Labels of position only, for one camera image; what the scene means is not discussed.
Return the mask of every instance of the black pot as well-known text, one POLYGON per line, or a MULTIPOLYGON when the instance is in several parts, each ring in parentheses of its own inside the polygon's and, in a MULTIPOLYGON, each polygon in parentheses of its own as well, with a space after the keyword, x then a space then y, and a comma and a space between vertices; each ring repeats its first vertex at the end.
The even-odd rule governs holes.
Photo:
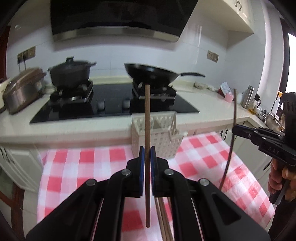
POLYGON ((89 69, 96 62, 74 61, 68 57, 65 63, 48 69, 52 84, 58 88, 75 88, 89 79, 89 69))

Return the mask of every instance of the human hand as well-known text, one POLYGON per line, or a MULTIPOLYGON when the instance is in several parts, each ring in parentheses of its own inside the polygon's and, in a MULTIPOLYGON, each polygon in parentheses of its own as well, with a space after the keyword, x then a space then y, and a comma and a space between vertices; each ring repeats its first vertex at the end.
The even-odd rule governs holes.
POLYGON ((284 167, 282 171, 278 169, 278 161, 273 159, 271 162, 271 171, 269 174, 268 191, 274 194, 276 191, 282 189, 282 180, 291 180, 289 188, 286 190, 285 199, 287 201, 292 201, 296 197, 296 173, 288 170, 284 167))

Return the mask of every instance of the black glass cooktop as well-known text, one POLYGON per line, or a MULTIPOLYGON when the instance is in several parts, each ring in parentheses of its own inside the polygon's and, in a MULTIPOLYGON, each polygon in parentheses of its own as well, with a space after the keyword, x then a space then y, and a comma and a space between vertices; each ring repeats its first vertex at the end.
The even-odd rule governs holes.
MULTIPOLYGON (((174 100, 151 100, 151 112, 176 111, 177 113, 199 113, 178 94, 174 100)), ((93 93, 88 103, 66 104, 52 106, 46 103, 33 117, 30 123, 45 121, 61 121, 79 118, 94 118, 106 116, 131 115, 144 112, 144 100, 133 98, 132 84, 93 85, 93 93), (123 109, 122 102, 130 98, 130 108, 123 109), (105 100, 105 110, 98 110, 97 103, 105 100)))

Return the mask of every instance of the stove knob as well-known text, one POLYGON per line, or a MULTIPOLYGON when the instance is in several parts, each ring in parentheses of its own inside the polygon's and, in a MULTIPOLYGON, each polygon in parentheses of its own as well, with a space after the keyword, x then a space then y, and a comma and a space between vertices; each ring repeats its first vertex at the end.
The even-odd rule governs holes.
POLYGON ((103 100, 97 100, 96 101, 96 107, 98 111, 102 111, 105 109, 105 99, 103 100))
POLYGON ((129 109, 131 106, 131 99, 130 98, 125 98, 122 101, 122 109, 129 109))

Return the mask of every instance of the chopstick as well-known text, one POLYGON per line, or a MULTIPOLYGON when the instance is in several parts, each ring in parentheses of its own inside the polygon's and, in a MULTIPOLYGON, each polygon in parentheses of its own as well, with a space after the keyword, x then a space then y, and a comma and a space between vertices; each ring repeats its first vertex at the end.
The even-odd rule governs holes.
POLYGON ((150 85, 145 85, 145 210, 150 227, 150 85))
MULTIPOLYGON (((233 117, 233 126, 235 126, 237 123, 237 90, 234 89, 234 117, 233 117)), ((225 167, 225 171, 219 186, 219 190, 221 191, 223 184, 225 182, 226 179, 226 175, 228 172, 228 168, 229 168, 229 164, 230 164, 230 160, 231 160, 231 155, 232 155, 232 150, 233 150, 233 144, 234 144, 234 134, 232 133, 231 136, 231 144, 230 144, 230 149, 229 149, 229 154, 228 154, 228 160, 226 163, 226 167, 225 167)))
POLYGON ((162 197, 155 198, 156 213, 163 241, 173 241, 172 232, 162 197))
POLYGON ((170 230, 170 224, 169 224, 169 221, 168 221, 168 216, 167 216, 167 213, 166 213, 166 210, 165 210, 165 204, 163 202, 162 197, 160 197, 158 199, 158 203, 159 203, 159 207, 160 207, 161 217, 162 217, 162 220, 163 220, 163 225, 164 225, 164 228, 165 228, 166 239, 167 239, 167 241, 173 241, 173 236, 172 236, 172 232, 170 230))
POLYGON ((157 213, 157 217, 158 217, 161 237, 162 237, 163 241, 167 241, 166 233, 165 233, 165 227, 164 227, 164 224, 163 224, 163 219, 162 219, 162 216, 161 216, 161 211, 160 211, 160 206, 159 206, 158 199, 159 198, 154 197, 155 208, 156 208, 156 213, 157 213))

